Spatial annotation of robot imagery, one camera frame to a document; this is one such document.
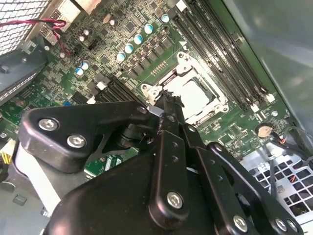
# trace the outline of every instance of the bolt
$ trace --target bolt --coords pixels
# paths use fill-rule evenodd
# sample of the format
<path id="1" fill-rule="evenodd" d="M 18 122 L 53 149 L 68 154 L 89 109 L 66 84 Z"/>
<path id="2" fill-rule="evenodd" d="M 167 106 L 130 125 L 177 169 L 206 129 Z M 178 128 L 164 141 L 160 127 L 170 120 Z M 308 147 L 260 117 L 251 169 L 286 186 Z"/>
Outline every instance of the bolt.
<path id="1" fill-rule="evenodd" d="M 182 198 L 175 192 L 167 194 L 167 202 L 175 209 L 182 208 Z"/>
<path id="2" fill-rule="evenodd" d="M 188 129 L 189 129 L 189 131 L 192 131 L 192 132 L 195 132 L 196 131 L 196 129 L 193 127 L 193 126 L 188 126 Z"/>
<path id="3" fill-rule="evenodd" d="M 275 222 L 282 231 L 287 232 L 287 227 L 281 219 L 276 219 Z"/>
<path id="4" fill-rule="evenodd" d="M 1 132 L 0 133 L 0 138 L 1 139 L 4 139 L 4 138 L 6 138 L 8 135 L 6 134 L 6 133 L 4 133 L 4 132 Z"/>
<path id="5" fill-rule="evenodd" d="M 278 112 L 277 112 L 276 110 L 273 111 L 273 112 L 272 112 L 272 116 L 273 116 L 273 117 L 277 117 L 277 116 L 278 116 Z"/>
<path id="6" fill-rule="evenodd" d="M 141 107 L 141 106 L 139 106 L 137 110 L 141 112 L 142 114 L 146 114 L 148 112 L 144 107 Z"/>
<path id="7" fill-rule="evenodd" d="M 287 223 L 295 232 L 298 232 L 297 226 L 291 220 L 287 220 Z"/>
<path id="8" fill-rule="evenodd" d="M 235 215 L 233 219 L 234 219 L 234 223 L 235 223 L 236 227 L 240 231 L 242 231 L 244 233 L 248 232 L 248 225 L 246 224 L 245 220 L 241 216 Z"/>
<path id="9" fill-rule="evenodd" d="M 171 122 L 175 122 L 175 118 L 172 115 L 166 115 L 167 119 L 169 119 Z"/>
<path id="10" fill-rule="evenodd" d="M 49 118 L 44 118 L 39 121 L 39 127 L 45 131 L 55 131 L 58 128 L 58 123 Z"/>
<path id="11" fill-rule="evenodd" d="M 71 135 L 67 139 L 67 144 L 73 148 L 82 148 L 85 146 L 86 141 L 80 135 Z"/>

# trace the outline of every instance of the blue-topped capacitor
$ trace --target blue-topped capacitor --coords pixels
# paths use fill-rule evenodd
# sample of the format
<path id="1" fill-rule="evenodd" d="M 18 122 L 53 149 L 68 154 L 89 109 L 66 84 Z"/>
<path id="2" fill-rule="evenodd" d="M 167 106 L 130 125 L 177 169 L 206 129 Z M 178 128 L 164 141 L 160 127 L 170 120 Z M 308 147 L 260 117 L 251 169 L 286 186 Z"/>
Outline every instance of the blue-topped capacitor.
<path id="1" fill-rule="evenodd" d="M 81 76 L 81 75 L 84 74 L 84 71 L 83 71 L 82 68 L 77 68 L 77 69 L 75 69 L 75 73 L 76 73 L 78 76 Z"/>
<path id="2" fill-rule="evenodd" d="M 121 51 L 117 54 L 116 59 L 118 62 L 122 62 L 125 60 L 125 57 L 126 57 L 125 53 Z"/>
<path id="3" fill-rule="evenodd" d="M 129 43 L 128 43 L 128 44 L 126 44 L 124 50 L 125 50 L 125 52 L 126 52 L 127 54 L 130 54 L 130 53 L 132 53 L 132 51 L 134 50 L 134 47 L 133 47 L 132 44 L 129 44 Z"/>
<path id="4" fill-rule="evenodd" d="M 140 34 L 136 34 L 134 36 L 134 43 L 135 44 L 139 45 L 139 44 L 142 43 L 142 41 L 143 41 L 143 38 L 142 38 L 142 36 Z"/>
<path id="5" fill-rule="evenodd" d="M 161 20 L 164 22 L 164 23 L 168 23 L 170 21 L 170 17 L 167 15 L 167 14 L 164 14 L 162 17 L 161 17 Z"/>
<path id="6" fill-rule="evenodd" d="M 89 69 L 89 64 L 88 61 L 84 61 L 82 62 L 81 66 L 80 66 L 83 70 L 87 70 Z"/>
<path id="7" fill-rule="evenodd" d="M 153 26 L 151 24 L 146 24 L 145 25 L 145 33 L 151 34 L 152 32 L 153 32 Z"/>

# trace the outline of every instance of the green circuit board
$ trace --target green circuit board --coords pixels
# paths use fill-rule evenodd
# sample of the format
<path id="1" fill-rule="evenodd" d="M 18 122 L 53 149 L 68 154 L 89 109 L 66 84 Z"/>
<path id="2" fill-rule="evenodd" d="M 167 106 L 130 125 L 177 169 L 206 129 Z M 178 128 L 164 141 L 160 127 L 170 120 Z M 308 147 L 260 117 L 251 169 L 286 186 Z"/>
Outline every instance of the green circuit board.
<path id="1" fill-rule="evenodd" d="M 212 0 L 210 3 L 226 29 L 232 34 L 241 35 L 223 2 Z M 79 20 L 62 35 L 65 46 L 69 50 L 75 50 L 79 46 L 79 53 L 76 56 L 60 58 L 60 47 L 58 45 L 51 47 L 47 51 L 49 63 L 46 68 L 31 85 L 0 107 L 3 118 L 0 132 L 15 138 L 21 116 L 25 111 L 60 106 L 65 102 L 75 105 L 71 98 L 76 92 L 84 97 L 90 97 L 88 84 L 99 73 L 116 76 L 136 97 L 146 102 L 140 85 L 143 82 L 153 85 L 171 70 L 177 64 L 176 55 L 183 50 L 183 45 L 189 47 L 190 55 L 200 59 L 189 42 L 181 43 L 185 42 L 185 37 L 174 22 L 164 23 L 160 19 L 169 9 L 167 1 L 162 0 L 135 0 L 135 3 L 129 0 L 110 0 L 102 1 L 91 15 L 79 16 Z M 108 13 L 114 15 L 118 22 L 117 26 L 103 23 Z M 144 32 L 144 25 L 147 23 L 154 28 L 151 34 Z M 79 42 L 78 37 L 84 29 L 91 29 L 92 35 L 84 42 Z M 143 43 L 140 45 L 134 44 L 136 34 L 143 37 Z M 119 63 L 116 55 L 124 50 L 127 43 L 132 43 L 134 51 L 126 54 L 125 60 Z M 256 113 L 243 112 L 236 103 L 230 101 L 229 112 L 218 113 L 198 127 L 205 143 L 219 141 L 238 159 L 268 141 L 266 138 L 260 139 L 256 136 L 254 130 L 257 125 L 263 122 L 272 123 L 275 131 L 282 134 L 287 126 L 285 118 L 290 116 L 282 98 L 243 37 L 240 50 L 263 85 L 274 95 L 275 101 L 260 104 L 260 110 Z M 141 64 L 141 68 L 144 69 L 138 70 L 136 66 L 143 58 L 147 58 L 149 63 L 145 66 Z M 75 70 L 82 61 L 88 61 L 89 69 L 79 76 Z M 210 75 L 220 85 L 218 79 Z M 123 155 L 107 156 L 105 160 L 97 160 L 86 165 L 86 171 L 96 176 L 118 165 L 125 158 L 127 157 Z"/>

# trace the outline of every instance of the motherboard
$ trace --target motherboard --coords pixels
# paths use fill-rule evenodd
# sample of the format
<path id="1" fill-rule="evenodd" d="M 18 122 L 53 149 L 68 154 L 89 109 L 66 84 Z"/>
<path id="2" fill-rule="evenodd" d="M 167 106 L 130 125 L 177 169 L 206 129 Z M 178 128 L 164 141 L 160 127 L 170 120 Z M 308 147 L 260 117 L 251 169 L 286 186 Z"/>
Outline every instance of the motherboard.
<path id="1" fill-rule="evenodd" d="M 33 108 L 135 100 L 154 105 L 163 90 L 179 95 L 185 121 L 205 144 L 235 158 L 260 148 L 290 113 L 221 0 L 106 0 L 81 12 L 60 38 L 45 37 L 48 65 L 0 107 L 0 137 L 14 139 Z M 86 165 L 90 177 L 135 156 L 110 155 Z"/>

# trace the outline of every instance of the ram slot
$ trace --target ram slot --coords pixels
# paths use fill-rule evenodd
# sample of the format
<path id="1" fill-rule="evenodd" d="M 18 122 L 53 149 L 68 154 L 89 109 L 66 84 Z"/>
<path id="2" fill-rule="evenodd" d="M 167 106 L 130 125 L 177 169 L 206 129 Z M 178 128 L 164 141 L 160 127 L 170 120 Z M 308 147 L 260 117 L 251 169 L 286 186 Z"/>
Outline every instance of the ram slot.
<path id="1" fill-rule="evenodd" d="M 177 28 L 181 31 L 181 33 L 186 37 L 187 41 L 192 45 L 192 47 L 195 49 L 195 51 L 200 55 L 200 57 L 208 64 L 218 81 L 224 86 L 226 93 L 230 96 L 230 98 L 237 103 L 237 105 L 244 111 L 247 110 L 247 106 L 245 102 L 240 100 L 238 98 L 238 95 L 234 93 L 234 90 L 229 85 L 227 81 L 227 77 L 224 73 L 219 71 L 214 64 L 211 62 L 211 59 L 209 56 L 203 51 L 203 48 L 199 45 L 199 41 L 195 40 L 195 36 L 188 30 L 186 30 L 186 27 L 180 22 L 183 19 L 180 18 L 180 16 L 176 16 L 173 18 Z"/>
<path id="2" fill-rule="evenodd" d="M 215 31 L 217 32 L 219 37 L 222 39 L 222 41 L 227 45 L 226 48 L 228 49 L 228 51 L 232 53 L 233 52 L 232 49 L 234 49 L 234 52 L 236 53 L 239 59 L 239 62 L 242 63 L 243 67 L 245 68 L 245 71 L 248 73 L 250 79 L 257 86 L 259 91 L 262 94 L 267 94 L 268 90 L 260 82 L 258 76 L 254 72 L 254 70 L 251 68 L 246 58 L 243 56 L 239 48 L 239 45 L 231 36 L 231 34 L 228 32 L 228 30 L 226 29 L 224 24 L 221 22 L 219 17 L 216 15 L 210 3 L 207 0 L 197 0 L 197 6 L 200 9 L 202 9 L 202 15 L 204 15 L 206 19 L 207 18 L 211 19 L 210 24 L 214 27 Z"/>
<path id="3" fill-rule="evenodd" d="M 237 74 L 238 79 L 243 80 L 245 87 L 248 88 L 254 99 L 262 101 L 259 90 L 257 89 L 255 83 L 249 78 L 249 74 L 245 73 L 245 68 L 242 66 L 241 63 L 237 63 L 236 59 L 233 57 L 232 51 L 226 52 L 226 49 L 229 48 L 225 47 L 223 41 L 220 39 L 219 36 L 216 35 L 216 31 L 214 30 L 213 26 L 208 22 L 208 19 L 206 17 L 200 17 L 203 16 L 204 13 L 201 12 L 195 2 L 190 5 L 190 8 L 194 13 L 193 15 L 196 17 L 197 21 L 201 23 L 201 25 L 204 27 L 206 35 L 209 36 L 209 39 L 211 39 L 211 41 L 216 45 L 218 50 L 223 53 L 224 57 L 227 59 L 227 62 L 231 66 L 231 69 L 233 69 Z"/>
<path id="4" fill-rule="evenodd" d="M 204 44 L 207 51 L 212 55 L 215 56 L 215 58 L 218 58 L 216 60 L 217 64 L 220 66 L 222 71 L 226 74 L 228 78 L 230 78 L 230 81 L 235 85 L 236 89 L 241 93 L 241 95 L 244 97 L 245 101 L 248 103 L 248 105 L 251 105 L 251 94 L 245 89 L 244 84 L 241 80 L 238 80 L 232 73 L 229 72 L 227 69 L 227 64 L 225 63 L 224 59 L 214 50 L 209 40 L 204 36 L 204 34 L 200 33 L 197 29 L 197 25 L 194 23 L 194 20 L 189 14 L 185 14 L 185 21 L 187 22 L 190 29 L 197 35 L 198 38 L 201 39 L 202 44 Z"/>

